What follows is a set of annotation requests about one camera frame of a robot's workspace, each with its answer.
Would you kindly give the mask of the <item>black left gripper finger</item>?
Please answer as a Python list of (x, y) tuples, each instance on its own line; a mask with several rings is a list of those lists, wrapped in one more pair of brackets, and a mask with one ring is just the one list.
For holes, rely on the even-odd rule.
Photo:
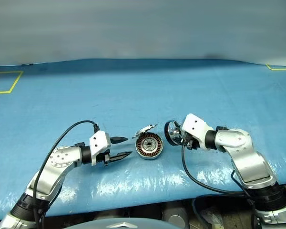
[(114, 137), (110, 138), (110, 142), (112, 144), (119, 144), (119, 143), (122, 143), (122, 142), (127, 141), (127, 140), (128, 140), (127, 137), (120, 137), (120, 136), (114, 136)]
[(113, 163), (113, 162), (122, 160), (125, 157), (129, 156), (131, 153), (132, 153), (132, 151), (125, 151), (125, 152), (120, 152), (115, 156), (109, 156), (108, 163)]

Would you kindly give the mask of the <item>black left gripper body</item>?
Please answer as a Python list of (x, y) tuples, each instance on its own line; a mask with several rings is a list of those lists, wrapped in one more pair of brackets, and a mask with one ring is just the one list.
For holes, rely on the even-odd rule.
[(108, 146), (106, 149), (98, 154), (98, 162), (102, 162), (104, 166), (107, 166), (110, 161), (110, 147), (112, 146), (111, 140), (108, 140)]

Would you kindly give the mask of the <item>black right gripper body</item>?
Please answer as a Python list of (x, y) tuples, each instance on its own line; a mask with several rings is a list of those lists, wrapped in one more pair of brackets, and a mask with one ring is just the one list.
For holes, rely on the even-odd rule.
[(197, 150), (199, 148), (199, 142), (189, 133), (184, 133), (182, 137), (182, 145), (189, 150)]

